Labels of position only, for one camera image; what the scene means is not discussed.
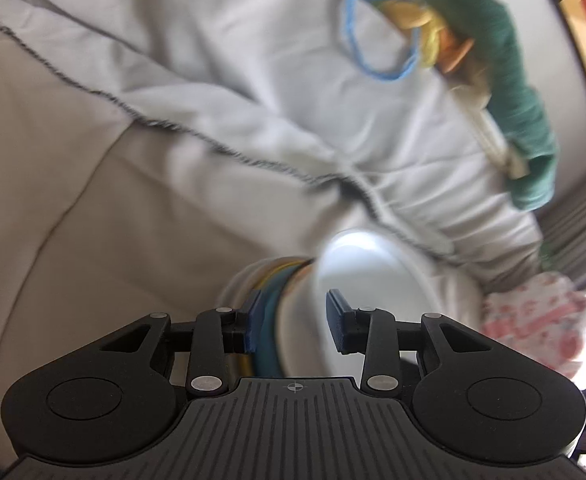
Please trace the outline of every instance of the white bed sheet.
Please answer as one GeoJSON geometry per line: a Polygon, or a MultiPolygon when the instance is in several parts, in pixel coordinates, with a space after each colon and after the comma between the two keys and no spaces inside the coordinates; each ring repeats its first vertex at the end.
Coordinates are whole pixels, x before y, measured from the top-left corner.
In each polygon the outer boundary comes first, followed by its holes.
{"type": "MultiPolygon", "coordinates": [[[[340,1],[0,0],[0,401],[149,310],[193,319],[244,265],[312,256],[367,213],[443,257],[453,317],[478,319],[477,283],[537,271],[534,217],[442,79],[361,74],[340,1]]],[[[374,9],[358,17],[372,62],[401,59],[374,9]]]]}

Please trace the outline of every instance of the gray curtain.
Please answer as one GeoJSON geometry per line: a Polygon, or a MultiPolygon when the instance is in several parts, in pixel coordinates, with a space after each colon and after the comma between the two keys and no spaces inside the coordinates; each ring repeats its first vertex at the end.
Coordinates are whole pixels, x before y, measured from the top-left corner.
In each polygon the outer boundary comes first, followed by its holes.
{"type": "Polygon", "coordinates": [[[586,290],[586,179],[539,219],[554,268],[586,290]]]}

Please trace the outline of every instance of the white wall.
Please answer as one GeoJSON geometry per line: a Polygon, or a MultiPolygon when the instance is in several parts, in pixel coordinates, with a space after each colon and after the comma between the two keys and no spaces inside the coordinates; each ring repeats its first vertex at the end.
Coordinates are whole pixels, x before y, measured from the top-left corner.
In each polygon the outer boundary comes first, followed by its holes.
{"type": "Polygon", "coordinates": [[[556,198],[586,174],[586,81],[550,0],[504,0],[519,30],[531,84],[542,95],[562,153],[556,198]]]}

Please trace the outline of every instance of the pink floral cloth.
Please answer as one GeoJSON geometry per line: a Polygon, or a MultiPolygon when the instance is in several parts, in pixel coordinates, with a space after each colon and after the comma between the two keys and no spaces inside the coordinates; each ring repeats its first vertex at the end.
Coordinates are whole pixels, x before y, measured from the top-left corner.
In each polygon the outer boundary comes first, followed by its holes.
{"type": "Polygon", "coordinates": [[[484,301],[482,332],[572,378],[582,365],[586,295],[559,272],[534,276],[515,290],[484,301]]]}

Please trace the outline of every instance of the green cloth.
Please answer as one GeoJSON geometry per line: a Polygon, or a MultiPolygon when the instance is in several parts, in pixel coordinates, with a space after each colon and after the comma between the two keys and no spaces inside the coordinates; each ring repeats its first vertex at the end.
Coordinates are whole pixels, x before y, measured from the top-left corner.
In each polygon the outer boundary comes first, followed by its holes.
{"type": "Polygon", "coordinates": [[[530,174],[506,183],[519,209],[533,210],[553,197],[558,148],[544,104],[526,82],[515,26],[497,0],[426,0],[461,38],[473,38],[474,55],[489,68],[487,110],[528,161],[530,174]]]}

